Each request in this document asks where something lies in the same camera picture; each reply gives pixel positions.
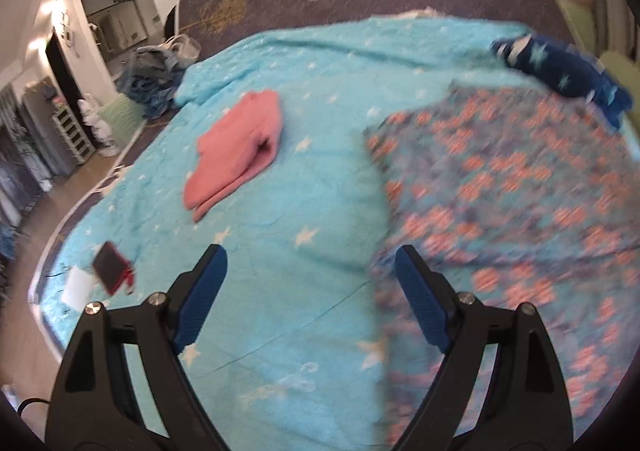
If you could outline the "white shelf rack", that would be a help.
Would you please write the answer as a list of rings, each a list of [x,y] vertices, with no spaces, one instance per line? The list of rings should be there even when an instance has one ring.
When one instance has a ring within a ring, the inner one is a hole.
[[[61,104],[52,115],[52,121],[78,165],[84,165],[96,152],[75,114],[66,104]]]

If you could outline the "white paper card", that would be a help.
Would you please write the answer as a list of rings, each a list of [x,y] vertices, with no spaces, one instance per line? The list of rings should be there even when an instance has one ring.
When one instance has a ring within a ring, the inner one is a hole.
[[[66,275],[65,286],[61,295],[62,303],[75,311],[81,312],[91,301],[91,294],[96,285],[93,273],[77,266],[70,268]]]

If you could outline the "teal floral garment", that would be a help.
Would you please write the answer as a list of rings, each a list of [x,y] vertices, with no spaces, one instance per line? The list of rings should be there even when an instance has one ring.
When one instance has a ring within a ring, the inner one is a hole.
[[[405,244],[489,306],[537,307],[583,433],[639,345],[639,165],[623,135],[595,106],[547,90],[456,87],[363,137],[390,203],[371,263],[388,441],[442,362],[394,272]]]

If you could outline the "pink folded garment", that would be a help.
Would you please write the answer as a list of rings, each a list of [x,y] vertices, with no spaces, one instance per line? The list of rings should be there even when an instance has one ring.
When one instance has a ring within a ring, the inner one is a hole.
[[[282,130],[279,95],[266,89],[247,93],[198,138],[198,165],[183,190],[195,223],[276,159]]]

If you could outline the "dark deer pattern mattress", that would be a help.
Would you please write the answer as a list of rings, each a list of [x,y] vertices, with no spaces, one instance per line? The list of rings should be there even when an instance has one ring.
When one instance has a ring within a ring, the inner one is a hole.
[[[96,284],[112,309],[165,291],[209,245],[229,272],[200,349],[221,364],[298,344],[315,327],[331,343],[375,334],[369,265],[388,203],[363,133],[451,84],[526,85],[489,51],[536,31],[573,37],[556,0],[182,0],[176,20],[201,45],[175,107],[148,124],[44,256],[34,306],[55,357],[81,312],[61,295],[70,268],[89,269],[106,241],[134,267],[134,292]],[[277,92],[276,159],[197,223],[183,204],[198,138],[249,92]]]

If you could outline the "green cushion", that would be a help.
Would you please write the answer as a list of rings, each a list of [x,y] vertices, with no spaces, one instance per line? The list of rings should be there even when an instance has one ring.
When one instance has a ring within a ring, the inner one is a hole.
[[[587,52],[594,54],[597,50],[597,28],[591,9],[572,0],[558,0],[558,3],[574,39]]]
[[[628,111],[629,119],[636,126],[639,126],[639,96],[640,96],[640,74],[639,64],[634,63],[630,58],[619,52],[604,52],[599,58],[605,69],[613,74],[620,84],[626,87],[631,94],[634,104]]]

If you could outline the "light blue star quilt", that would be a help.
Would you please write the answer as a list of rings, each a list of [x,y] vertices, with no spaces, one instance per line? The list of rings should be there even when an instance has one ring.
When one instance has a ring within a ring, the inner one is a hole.
[[[536,306],[583,434],[639,346],[639,164],[553,46],[517,23],[270,31],[194,64],[179,111],[66,237],[42,309],[105,242],[140,303],[212,244],[228,275],[179,358],[235,450],[383,450],[435,379],[394,274],[416,248],[488,306]]]

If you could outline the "beige curtain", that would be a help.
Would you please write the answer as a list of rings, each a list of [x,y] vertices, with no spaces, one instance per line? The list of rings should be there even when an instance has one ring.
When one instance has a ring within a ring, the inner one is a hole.
[[[626,0],[594,0],[591,4],[597,31],[597,54],[610,50],[636,58],[638,26]]]

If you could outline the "navy star fleece garment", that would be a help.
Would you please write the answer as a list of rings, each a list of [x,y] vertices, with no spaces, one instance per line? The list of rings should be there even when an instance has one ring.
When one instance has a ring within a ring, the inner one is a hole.
[[[572,44],[532,33],[499,38],[490,51],[507,67],[537,78],[560,96],[594,104],[614,130],[634,105],[628,90],[599,60]]]

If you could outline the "white plush toy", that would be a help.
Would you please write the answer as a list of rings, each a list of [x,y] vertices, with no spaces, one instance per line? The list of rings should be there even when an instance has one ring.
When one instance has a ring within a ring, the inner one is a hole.
[[[101,156],[106,158],[117,156],[120,148],[113,137],[112,127],[100,115],[99,102],[88,95],[86,98],[80,98],[77,103],[82,119],[90,127],[93,137],[96,138],[96,148]]]

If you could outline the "red phone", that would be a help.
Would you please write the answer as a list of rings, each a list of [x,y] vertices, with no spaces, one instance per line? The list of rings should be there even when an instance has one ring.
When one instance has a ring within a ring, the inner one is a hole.
[[[134,267],[111,241],[104,242],[92,261],[94,273],[106,293],[115,295],[120,289],[134,292]]]

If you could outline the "blue denim clothes pile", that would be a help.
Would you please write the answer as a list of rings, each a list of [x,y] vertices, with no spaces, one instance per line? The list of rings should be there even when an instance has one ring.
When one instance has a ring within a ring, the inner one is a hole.
[[[172,106],[183,74],[173,52],[160,46],[144,46],[131,54],[115,86],[119,93],[140,104],[145,119],[155,120]]]

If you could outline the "light green pillow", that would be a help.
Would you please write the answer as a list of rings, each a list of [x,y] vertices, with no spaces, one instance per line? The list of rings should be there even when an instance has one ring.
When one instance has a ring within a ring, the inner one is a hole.
[[[112,138],[118,148],[125,149],[144,123],[141,104],[118,94],[108,104],[100,107],[99,117],[111,127]]]

